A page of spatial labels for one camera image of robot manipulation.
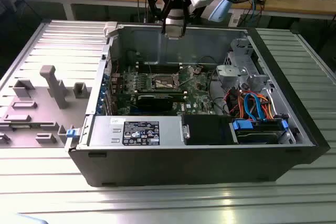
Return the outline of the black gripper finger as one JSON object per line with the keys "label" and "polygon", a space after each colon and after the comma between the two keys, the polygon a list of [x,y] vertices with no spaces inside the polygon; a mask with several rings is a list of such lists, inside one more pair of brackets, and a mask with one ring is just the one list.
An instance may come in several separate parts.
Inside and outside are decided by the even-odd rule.
{"label": "black gripper finger", "polygon": [[183,10],[183,26],[182,26],[182,37],[185,35],[186,25],[189,20],[189,7],[190,3],[188,0],[182,0],[182,10]]}
{"label": "black gripper finger", "polygon": [[162,34],[165,34],[165,27],[166,27],[166,18],[169,14],[169,0],[162,0],[164,3],[163,9],[160,10],[156,3],[158,0],[148,0],[148,5],[152,16],[155,20],[159,20],[162,22]]}

